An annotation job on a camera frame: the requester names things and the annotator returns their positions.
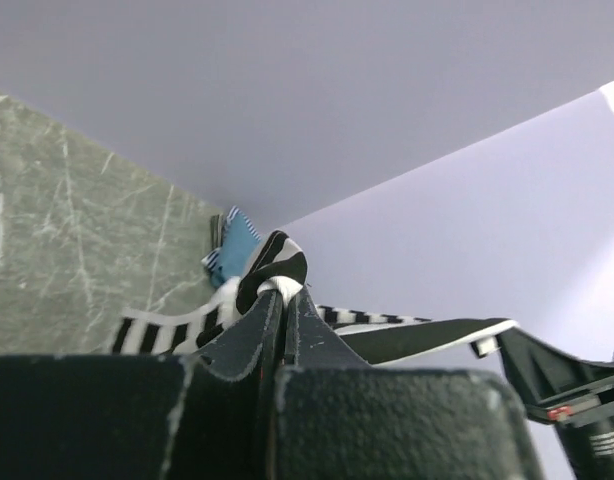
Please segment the teal ribbed tank top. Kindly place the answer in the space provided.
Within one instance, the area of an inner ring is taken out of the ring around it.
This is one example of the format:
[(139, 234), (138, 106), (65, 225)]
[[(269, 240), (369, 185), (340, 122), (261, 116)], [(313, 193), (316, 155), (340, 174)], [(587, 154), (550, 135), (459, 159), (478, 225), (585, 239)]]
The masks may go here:
[(220, 250), (216, 268), (211, 274), (211, 284), (219, 288), (230, 278), (240, 276), (259, 242), (250, 237), (246, 238), (245, 228), (234, 222)]

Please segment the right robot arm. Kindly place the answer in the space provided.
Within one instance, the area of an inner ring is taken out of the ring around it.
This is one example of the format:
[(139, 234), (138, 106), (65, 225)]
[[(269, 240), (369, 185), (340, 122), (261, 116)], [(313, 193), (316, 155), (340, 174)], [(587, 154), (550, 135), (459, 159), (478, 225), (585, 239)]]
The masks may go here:
[(614, 479), (614, 362), (582, 360), (520, 329), (497, 336), (527, 419), (552, 426), (577, 479)]

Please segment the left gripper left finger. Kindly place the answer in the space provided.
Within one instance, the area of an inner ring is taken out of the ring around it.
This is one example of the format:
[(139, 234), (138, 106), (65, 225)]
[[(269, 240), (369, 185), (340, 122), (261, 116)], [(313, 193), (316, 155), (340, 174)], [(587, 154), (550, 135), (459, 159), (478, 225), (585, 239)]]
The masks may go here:
[(256, 385), (272, 385), (284, 343), (283, 314), (280, 293), (263, 292), (231, 328), (186, 357), (186, 383), (251, 379)]

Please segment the black white striped garment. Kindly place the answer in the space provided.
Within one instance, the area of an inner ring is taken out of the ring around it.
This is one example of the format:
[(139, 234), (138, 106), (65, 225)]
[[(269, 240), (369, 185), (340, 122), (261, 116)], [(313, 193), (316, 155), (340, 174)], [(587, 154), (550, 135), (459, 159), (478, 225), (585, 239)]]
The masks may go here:
[[(187, 354), (241, 320), (258, 297), (276, 291), (284, 303), (306, 285), (303, 250), (285, 232), (273, 231), (250, 256), (242, 275), (227, 280), (210, 300), (182, 315), (124, 310), (109, 342), (111, 354)], [(432, 321), (323, 305), (311, 312), (372, 365), (468, 344), (478, 357), (498, 350), (497, 336), (517, 327), (506, 318)]]

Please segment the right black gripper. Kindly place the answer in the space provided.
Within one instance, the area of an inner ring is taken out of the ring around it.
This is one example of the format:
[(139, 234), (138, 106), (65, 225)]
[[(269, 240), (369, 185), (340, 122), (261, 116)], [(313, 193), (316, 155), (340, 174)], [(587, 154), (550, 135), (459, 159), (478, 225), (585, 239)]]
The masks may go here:
[(582, 360), (520, 329), (497, 341), (505, 377), (530, 420), (588, 425), (614, 416), (614, 362)]

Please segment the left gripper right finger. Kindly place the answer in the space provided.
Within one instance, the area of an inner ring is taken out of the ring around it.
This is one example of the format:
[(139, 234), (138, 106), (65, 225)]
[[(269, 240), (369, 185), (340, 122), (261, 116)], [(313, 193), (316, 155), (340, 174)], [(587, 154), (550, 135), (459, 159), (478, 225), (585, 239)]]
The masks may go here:
[(286, 317), (287, 365), (327, 369), (370, 367), (319, 316), (306, 287), (289, 302)]

